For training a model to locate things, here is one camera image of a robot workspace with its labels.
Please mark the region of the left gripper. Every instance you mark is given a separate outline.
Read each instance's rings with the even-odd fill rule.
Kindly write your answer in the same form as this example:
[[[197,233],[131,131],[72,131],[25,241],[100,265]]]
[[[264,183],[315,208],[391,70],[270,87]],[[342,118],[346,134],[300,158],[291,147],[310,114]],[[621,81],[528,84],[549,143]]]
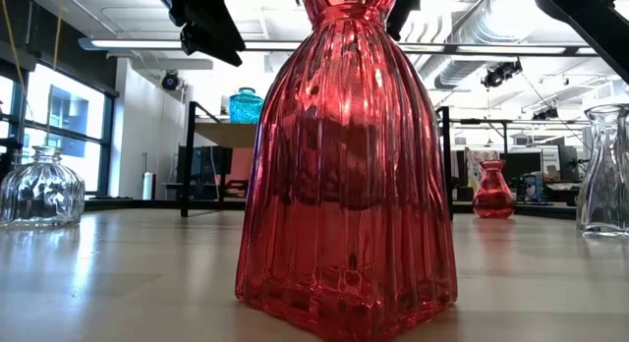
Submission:
[[[169,18],[176,27],[185,25],[180,40],[187,55],[199,52],[235,67],[242,65],[237,51],[245,50],[245,42],[225,0],[159,1],[168,9]]]

